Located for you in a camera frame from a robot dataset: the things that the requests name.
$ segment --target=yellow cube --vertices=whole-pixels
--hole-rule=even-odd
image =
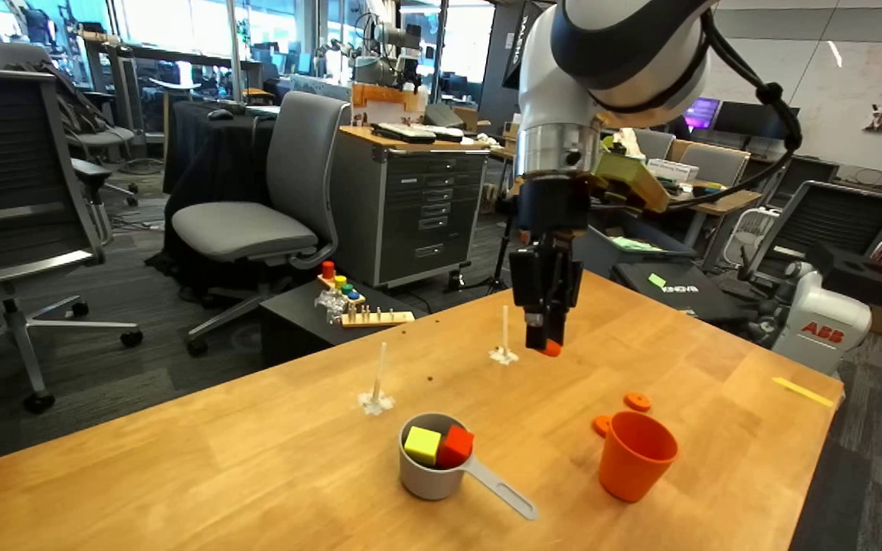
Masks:
[[[441,431],[410,424],[406,438],[406,454],[420,466],[435,466],[441,447]]]

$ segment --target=cabinet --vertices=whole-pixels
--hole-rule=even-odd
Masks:
[[[340,128],[334,156],[338,262],[351,278],[397,289],[469,259],[488,150],[406,144]]]

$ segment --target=red label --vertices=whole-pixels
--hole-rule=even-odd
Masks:
[[[827,342],[842,342],[842,330],[827,326],[827,325],[807,325],[804,332],[811,332],[816,341],[827,341]]]

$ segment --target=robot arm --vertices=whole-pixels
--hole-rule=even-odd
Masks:
[[[578,296],[573,233],[588,226],[598,123],[643,128],[681,117],[702,93],[709,47],[756,83],[764,105],[783,105],[781,84],[759,84],[710,28],[710,3],[558,0],[535,19],[522,63],[515,156],[524,178],[519,218],[529,244],[513,253],[515,302],[526,311],[529,348],[562,352],[567,311]]]

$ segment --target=orange cup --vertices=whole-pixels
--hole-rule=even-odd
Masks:
[[[659,418],[621,410],[603,440],[598,480],[610,495],[636,502],[678,460],[678,449],[678,438]]]

